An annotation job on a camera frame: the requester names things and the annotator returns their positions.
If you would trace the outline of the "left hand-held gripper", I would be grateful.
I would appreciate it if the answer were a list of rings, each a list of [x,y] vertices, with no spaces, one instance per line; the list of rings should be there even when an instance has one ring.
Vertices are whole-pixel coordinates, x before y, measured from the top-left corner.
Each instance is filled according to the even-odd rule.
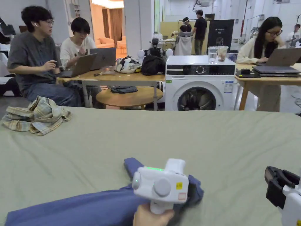
[[[143,166],[133,175],[134,194],[150,200],[150,211],[162,214],[174,204],[187,201],[189,180],[184,175],[185,161],[168,159],[165,168]]]

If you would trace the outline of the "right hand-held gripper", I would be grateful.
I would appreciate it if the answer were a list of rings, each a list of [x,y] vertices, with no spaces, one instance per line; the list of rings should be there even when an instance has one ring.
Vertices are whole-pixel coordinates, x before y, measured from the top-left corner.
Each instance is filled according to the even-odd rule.
[[[278,208],[283,226],[301,225],[301,178],[276,167],[268,166],[264,178],[266,198]]]

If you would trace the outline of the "person's left hand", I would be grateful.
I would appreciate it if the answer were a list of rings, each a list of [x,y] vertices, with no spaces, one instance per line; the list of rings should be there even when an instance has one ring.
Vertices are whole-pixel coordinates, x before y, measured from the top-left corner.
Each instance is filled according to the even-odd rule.
[[[133,226],[166,226],[173,216],[173,209],[166,210],[162,214],[154,214],[150,211],[150,204],[142,204],[134,214]]]

